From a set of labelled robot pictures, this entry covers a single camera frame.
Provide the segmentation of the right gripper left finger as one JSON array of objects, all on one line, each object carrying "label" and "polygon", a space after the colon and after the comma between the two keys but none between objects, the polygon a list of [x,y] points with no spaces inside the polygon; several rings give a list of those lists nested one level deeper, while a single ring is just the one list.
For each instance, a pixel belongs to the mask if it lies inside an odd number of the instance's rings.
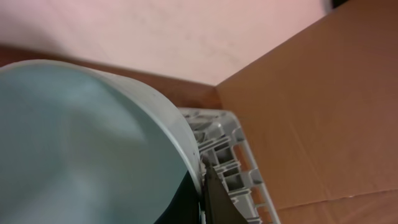
[{"label": "right gripper left finger", "polygon": [[155,224],[199,224],[200,201],[190,174],[181,181],[171,203]]}]

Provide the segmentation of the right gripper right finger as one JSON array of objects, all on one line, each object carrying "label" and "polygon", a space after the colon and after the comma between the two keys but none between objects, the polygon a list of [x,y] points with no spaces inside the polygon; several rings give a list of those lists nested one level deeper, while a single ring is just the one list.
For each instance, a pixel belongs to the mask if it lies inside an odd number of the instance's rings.
[{"label": "right gripper right finger", "polygon": [[203,194],[207,224],[248,224],[232,203],[215,168],[207,157],[202,157],[205,168]]}]

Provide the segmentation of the blue bowl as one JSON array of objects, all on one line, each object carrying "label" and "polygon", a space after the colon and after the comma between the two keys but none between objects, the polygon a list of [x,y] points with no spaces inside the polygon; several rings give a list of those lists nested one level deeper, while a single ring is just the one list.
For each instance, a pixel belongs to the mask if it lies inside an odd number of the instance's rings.
[{"label": "blue bowl", "polygon": [[155,223],[199,152],[180,110],[134,80],[53,60],[1,68],[1,222]]}]

